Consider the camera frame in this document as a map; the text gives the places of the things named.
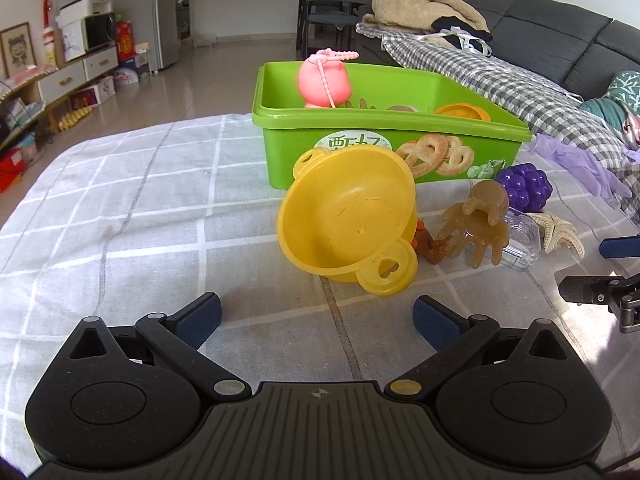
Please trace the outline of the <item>beige starfish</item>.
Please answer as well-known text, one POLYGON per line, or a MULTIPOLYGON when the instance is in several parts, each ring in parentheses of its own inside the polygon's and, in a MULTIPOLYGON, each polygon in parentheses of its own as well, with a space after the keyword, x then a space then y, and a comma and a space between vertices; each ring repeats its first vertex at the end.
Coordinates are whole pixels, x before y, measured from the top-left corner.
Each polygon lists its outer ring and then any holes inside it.
POLYGON ((576 228, 569 221, 550 212, 529 212, 527 215, 541 229, 541 244, 545 254, 554 252, 559 246, 565 246, 570 248, 579 259, 585 257, 584 245, 576 228))

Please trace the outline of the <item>clear plastic container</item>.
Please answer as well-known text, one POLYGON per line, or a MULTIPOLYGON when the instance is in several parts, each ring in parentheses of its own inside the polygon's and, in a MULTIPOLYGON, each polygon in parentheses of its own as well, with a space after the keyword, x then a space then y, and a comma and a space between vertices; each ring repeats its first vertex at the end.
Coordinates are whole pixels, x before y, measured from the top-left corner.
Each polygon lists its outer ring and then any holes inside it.
POLYGON ((501 263, 517 271, 528 270, 541 254, 539 226, 524 212, 510 208, 506 213, 510 240, 502 251, 501 263))

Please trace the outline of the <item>small orange brown toy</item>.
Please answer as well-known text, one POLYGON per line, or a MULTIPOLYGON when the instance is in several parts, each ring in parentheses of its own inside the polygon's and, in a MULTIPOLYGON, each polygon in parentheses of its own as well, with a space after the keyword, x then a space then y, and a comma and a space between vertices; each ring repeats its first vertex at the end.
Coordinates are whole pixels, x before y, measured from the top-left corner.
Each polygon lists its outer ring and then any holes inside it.
POLYGON ((449 254, 451 236, 436 240, 431 236, 425 223, 418 220, 411 246, 418 256, 425 258, 431 264, 439 264, 449 254))

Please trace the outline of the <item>amber octopus toy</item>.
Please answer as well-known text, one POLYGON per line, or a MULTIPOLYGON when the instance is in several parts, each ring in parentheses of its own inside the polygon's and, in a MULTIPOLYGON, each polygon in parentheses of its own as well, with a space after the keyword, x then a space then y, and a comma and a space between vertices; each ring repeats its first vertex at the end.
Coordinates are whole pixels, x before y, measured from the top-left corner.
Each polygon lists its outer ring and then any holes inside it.
POLYGON ((506 212, 509 197, 501 184, 483 180, 471 188, 465 202, 456 203, 442 214, 442 226, 436 240, 449 240, 450 258, 457 258, 468 246, 473 246, 469 266, 477 269, 490 249, 490 260, 498 266, 503 249, 509 245, 509 226, 506 212))

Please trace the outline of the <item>yellow toy pot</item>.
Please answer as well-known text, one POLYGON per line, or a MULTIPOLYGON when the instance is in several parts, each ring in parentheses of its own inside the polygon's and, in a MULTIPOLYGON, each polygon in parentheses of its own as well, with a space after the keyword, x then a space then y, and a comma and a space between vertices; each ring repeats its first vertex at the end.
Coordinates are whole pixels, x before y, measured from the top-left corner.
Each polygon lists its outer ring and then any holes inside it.
POLYGON ((408 288, 418 270, 411 246, 418 215, 416 184, 402 158, 367 144, 312 148, 293 174, 277 221, 290 263, 375 296, 408 288))

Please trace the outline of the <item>orange toy lid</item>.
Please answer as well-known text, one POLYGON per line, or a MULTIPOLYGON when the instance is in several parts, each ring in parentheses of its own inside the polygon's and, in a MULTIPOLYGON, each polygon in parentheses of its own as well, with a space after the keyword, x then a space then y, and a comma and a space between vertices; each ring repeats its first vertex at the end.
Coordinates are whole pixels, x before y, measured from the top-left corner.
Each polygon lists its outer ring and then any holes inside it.
POLYGON ((464 119, 481 120, 482 122, 490 122, 490 115, 479 106, 469 103, 452 103, 439 107, 434 111, 435 115, 457 117, 464 119))

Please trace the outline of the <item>pink rubber pig toy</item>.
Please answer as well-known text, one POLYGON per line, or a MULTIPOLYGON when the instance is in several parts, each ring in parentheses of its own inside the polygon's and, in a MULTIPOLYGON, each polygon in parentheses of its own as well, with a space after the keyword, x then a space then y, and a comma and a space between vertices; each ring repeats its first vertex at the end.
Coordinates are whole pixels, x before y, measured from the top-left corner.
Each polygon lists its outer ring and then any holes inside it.
POLYGON ((359 58, 356 51, 330 48, 311 54, 299 66, 296 88, 305 108, 337 108, 352 96, 352 85, 345 67, 359 58))

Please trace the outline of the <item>clear pink ball toy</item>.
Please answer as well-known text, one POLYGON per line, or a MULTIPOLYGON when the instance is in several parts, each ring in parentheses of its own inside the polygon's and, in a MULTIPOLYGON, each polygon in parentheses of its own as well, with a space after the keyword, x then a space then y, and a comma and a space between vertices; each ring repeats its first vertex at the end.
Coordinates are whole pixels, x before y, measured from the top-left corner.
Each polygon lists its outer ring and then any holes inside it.
POLYGON ((394 110, 395 112, 407 112, 407 113, 419 113, 419 111, 410 105, 393 105, 388 110, 394 110))

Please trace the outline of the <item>translucent amber hand toy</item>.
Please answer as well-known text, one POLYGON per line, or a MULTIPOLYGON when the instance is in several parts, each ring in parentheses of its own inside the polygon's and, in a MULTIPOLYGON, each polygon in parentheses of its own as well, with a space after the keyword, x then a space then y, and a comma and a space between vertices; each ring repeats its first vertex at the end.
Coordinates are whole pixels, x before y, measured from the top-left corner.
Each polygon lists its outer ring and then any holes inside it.
POLYGON ((357 103, 353 103, 352 101, 347 101, 344 104, 348 110, 375 110, 374 105, 369 105, 365 99, 359 99, 357 103))

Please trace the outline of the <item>purple cloth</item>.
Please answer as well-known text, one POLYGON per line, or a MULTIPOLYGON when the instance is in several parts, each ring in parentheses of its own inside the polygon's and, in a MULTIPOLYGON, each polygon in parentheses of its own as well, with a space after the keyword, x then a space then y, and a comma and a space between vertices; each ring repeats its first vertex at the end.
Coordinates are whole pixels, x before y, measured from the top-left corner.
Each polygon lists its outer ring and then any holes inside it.
POLYGON ((528 147, 529 151, 566 169, 588 192, 608 203, 612 204, 618 198, 632 197, 629 186, 620 182, 588 151, 545 134, 537 134, 528 147))

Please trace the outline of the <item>purple toy grapes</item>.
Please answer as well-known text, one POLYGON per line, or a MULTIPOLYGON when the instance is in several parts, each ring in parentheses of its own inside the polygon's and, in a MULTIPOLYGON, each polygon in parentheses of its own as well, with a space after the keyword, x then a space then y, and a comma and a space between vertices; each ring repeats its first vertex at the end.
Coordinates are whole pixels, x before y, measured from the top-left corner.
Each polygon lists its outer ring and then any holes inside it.
POLYGON ((509 197, 512 209, 540 214, 553 188, 546 173, 530 162, 500 169, 496 175, 509 197))

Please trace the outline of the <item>grey checked tablecloth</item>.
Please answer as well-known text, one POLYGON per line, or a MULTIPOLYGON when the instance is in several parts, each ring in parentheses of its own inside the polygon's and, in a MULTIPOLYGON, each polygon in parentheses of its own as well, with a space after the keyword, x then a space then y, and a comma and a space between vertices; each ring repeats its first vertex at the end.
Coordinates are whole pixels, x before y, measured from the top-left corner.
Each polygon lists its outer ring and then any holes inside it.
POLYGON ((24 408, 81 318, 130 325, 172 313, 203 292, 222 302, 203 352, 252 385, 264 380, 389 382, 432 352, 411 321, 427 294, 462 315, 508 327, 558 324, 610 399, 613 425, 599 460, 639 447, 639 338, 603 306, 569 304, 567 274, 635 274, 605 260, 605 238, 637 229, 552 162, 521 148, 518 162, 548 174, 552 214, 577 230, 586 254, 559 248, 518 271, 462 259, 422 262, 390 298, 296 269, 276 237, 282 195, 268 182, 262 133, 246 116, 172 122, 73 146, 51 162, 1 230, 1 453, 39 464, 24 408))

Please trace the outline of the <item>teal patterned pillow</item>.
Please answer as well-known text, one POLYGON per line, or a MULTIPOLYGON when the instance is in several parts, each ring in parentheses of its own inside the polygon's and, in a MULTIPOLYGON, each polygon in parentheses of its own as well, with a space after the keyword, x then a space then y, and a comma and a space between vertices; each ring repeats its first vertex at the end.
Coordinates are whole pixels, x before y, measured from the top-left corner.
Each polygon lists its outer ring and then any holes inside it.
POLYGON ((604 96, 579 105, 586 113, 596 116, 611 127, 627 148, 639 148, 639 80, 634 70, 614 75, 604 96))

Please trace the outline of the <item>checked sofa blanket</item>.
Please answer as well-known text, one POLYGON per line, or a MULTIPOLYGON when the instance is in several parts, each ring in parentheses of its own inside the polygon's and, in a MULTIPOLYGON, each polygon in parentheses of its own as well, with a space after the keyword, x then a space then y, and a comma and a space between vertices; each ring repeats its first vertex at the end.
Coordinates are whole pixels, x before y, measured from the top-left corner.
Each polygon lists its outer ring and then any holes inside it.
POLYGON ((357 34, 375 40, 402 67, 444 75, 484 96, 525 122, 535 136, 545 134, 590 153, 630 192, 616 192, 610 202, 639 222, 639 154, 602 118, 582 110, 577 96, 525 68, 408 32, 358 25, 357 34))

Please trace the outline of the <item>dark grey sofa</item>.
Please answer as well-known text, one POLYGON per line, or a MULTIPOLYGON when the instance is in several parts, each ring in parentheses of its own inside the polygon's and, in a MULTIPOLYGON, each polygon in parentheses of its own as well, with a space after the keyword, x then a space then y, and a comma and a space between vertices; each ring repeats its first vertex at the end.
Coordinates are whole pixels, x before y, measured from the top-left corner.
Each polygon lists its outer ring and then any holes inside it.
MULTIPOLYGON (((439 18, 434 32, 408 34, 525 68, 585 100, 603 96, 615 74, 639 68, 638 29, 607 16, 553 0, 463 1, 484 16, 489 32, 439 18)), ((402 67, 357 33, 356 50, 363 63, 402 67)))

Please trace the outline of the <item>green plastic storage box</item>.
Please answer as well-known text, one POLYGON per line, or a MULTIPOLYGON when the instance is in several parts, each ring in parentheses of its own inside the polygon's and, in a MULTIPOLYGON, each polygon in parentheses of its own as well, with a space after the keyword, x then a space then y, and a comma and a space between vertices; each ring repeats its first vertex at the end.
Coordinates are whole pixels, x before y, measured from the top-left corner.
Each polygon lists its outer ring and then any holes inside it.
POLYGON ((370 144, 398 151, 422 138, 440 134, 464 148, 444 157, 439 168, 416 180, 431 182, 477 176, 502 162, 510 166, 521 145, 530 140, 529 128, 484 96, 445 76, 406 68, 360 63, 346 64, 352 85, 349 101, 365 99, 375 110, 305 108, 296 88, 297 62, 270 62, 259 70, 253 102, 253 122, 264 134, 269 182, 286 190, 300 155, 312 148, 329 151, 370 144), (439 107, 469 103, 484 108, 490 122, 435 115, 439 107), (410 105, 419 113, 388 110, 410 105))

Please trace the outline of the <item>white tv cabinet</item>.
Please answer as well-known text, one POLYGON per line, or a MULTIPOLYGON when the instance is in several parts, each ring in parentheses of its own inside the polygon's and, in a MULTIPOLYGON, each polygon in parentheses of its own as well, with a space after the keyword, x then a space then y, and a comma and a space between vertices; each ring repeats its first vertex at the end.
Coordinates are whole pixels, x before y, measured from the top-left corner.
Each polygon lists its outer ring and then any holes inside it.
POLYGON ((60 133, 65 115, 72 111, 70 96, 103 76, 118 64, 114 44, 76 58, 62 68, 37 65, 15 77, 1 81, 1 118, 8 124, 14 103, 26 115, 17 119, 9 132, 1 137, 1 151, 14 148, 29 131, 60 133))

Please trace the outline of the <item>red gift box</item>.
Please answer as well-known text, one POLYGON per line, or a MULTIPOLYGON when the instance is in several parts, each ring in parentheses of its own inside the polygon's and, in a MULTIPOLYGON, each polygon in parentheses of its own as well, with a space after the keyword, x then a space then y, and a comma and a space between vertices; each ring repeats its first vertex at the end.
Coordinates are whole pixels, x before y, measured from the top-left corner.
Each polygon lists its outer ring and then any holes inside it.
POLYGON ((120 62, 125 62, 136 55, 130 21, 120 20, 116 23, 116 49, 120 62))

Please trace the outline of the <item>microwave oven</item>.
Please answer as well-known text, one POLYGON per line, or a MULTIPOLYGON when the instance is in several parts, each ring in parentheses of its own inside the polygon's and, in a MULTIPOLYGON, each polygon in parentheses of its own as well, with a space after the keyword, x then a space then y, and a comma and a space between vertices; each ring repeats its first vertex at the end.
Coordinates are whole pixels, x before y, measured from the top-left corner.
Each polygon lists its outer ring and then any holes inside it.
POLYGON ((66 62, 109 46, 116 38, 115 13, 94 14, 61 27, 66 62))

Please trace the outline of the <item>framed cartoon picture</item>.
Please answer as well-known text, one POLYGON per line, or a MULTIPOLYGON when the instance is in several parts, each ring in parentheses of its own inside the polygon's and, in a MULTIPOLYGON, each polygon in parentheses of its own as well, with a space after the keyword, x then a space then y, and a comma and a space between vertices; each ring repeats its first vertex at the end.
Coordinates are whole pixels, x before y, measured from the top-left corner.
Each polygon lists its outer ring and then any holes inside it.
POLYGON ((6 76, 9 78, 23 73, 35 64, 32 36, 27 22, 2 30, 1 54, 6 76))

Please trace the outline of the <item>silver refrigerator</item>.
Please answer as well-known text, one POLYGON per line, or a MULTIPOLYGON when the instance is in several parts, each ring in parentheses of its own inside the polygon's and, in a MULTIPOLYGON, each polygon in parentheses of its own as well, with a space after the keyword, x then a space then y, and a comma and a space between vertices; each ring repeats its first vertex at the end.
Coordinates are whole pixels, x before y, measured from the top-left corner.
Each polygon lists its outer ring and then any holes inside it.
POLYGON ((177 0, 113 0, 113 6, 130 21, 134 40, 146 45, 152 73, 178 62, 177 0))

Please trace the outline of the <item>dark chair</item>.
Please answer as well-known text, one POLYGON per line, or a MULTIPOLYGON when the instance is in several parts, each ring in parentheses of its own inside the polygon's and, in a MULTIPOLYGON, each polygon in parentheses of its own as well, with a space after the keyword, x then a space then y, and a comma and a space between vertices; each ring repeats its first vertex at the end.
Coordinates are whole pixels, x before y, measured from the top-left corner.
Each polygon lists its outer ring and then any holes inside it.
POLYGON ((357 11, 372 0, 303 0, 302 24, 299 35, 299 54, 310 55, 312 26, 331 26, 336 31, 336 44, 341 50, 352 48, 352 32, 359 21, 357 11))

